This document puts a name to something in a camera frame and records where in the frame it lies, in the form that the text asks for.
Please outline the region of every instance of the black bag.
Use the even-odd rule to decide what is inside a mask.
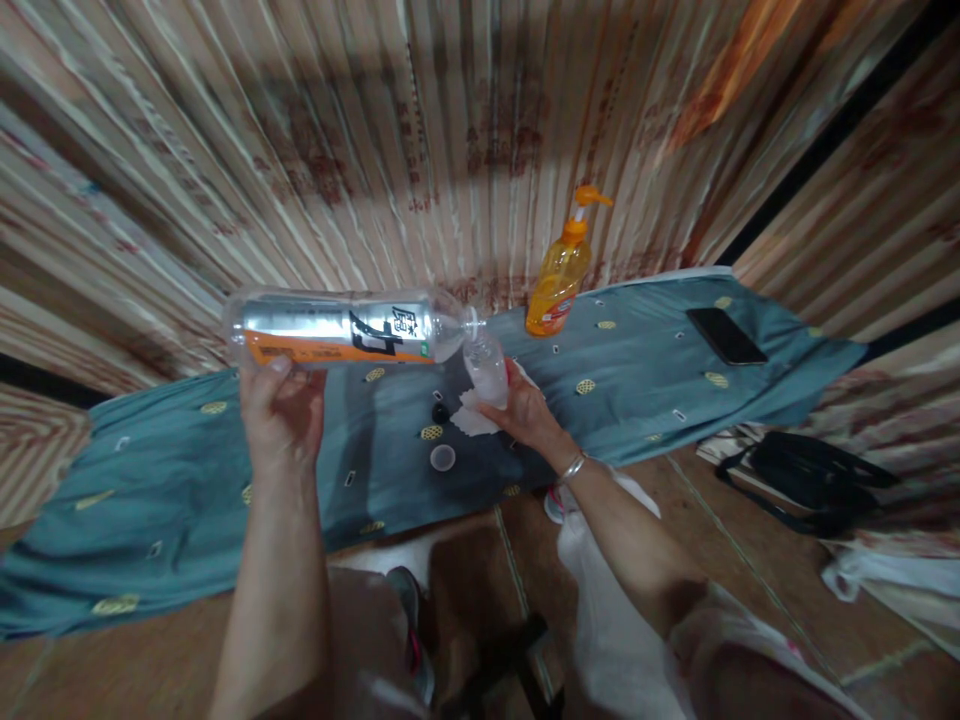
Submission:
[[[752,453],[750,464],[764,483],[813,513],[794,517],[762,495],[736,485],[729,470],[747,453]],[[769,432],[759,444],[724,459],[716,475],[787,527],[821,538],[834,537],[877,510],[876,499],[864,486],[888,488],[900,482],[886,470],[822,440],[783,432]]]

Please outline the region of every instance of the human hand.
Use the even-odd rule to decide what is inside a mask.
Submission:
[[[477,411],[510,433],[514,440],[543,455],[555,469],[566,469],[580,448],[553,417],[540,389],[527,381],[510,358],[507,358],[507,382],[510,396],[506,410],[480,403]]]
[[[323,438],[327,371],[294,371],[279,356],[258,372],[240,369],[240,407],[254,480],[314,477]]]

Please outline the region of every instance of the silver bracelet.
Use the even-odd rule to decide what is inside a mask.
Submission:
[[[580,451],[580,454],[577,455],[576,459],[570,463],[570,467],[567,468],[566,472],[563,473],[560,477],[557,478],[557,485],[566,485],[570,482],[571,478],[580,472],[580,468],[583,467],[583,464],[587,461],[587,455],[583,450]]]

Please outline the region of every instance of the smartphone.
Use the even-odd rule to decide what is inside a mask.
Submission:
[[[727,365],[764,365],[767,356],[719,308],[687,310],[687,317]]]

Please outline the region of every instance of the plastic bottle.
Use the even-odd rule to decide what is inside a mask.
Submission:
[[[440,288],[326,293],[254,286],[224,309],[227,347],[255,368],[287,355],[330,362],[442,363],[483,327],[475,308]]]
[[[478,328],[463,343],[463,363],[467,366],[480,400],[505,410],[510,390],[507,386],[507,363],[503,359],[500,341],[483,328]]]
[[[590,267],[593,253],[584,242],[588,227],[583,216],[587,206],[595,202],[613,205],[613,200],[601,195],[593,185],[578,188],[575,198],[580,207],[563,226],[563,235],[550,246],[543,258],[537,287],[530,297],[527,332],[537,337],[556,335],[563,329],[573,300],[580,292],[580,283]]]

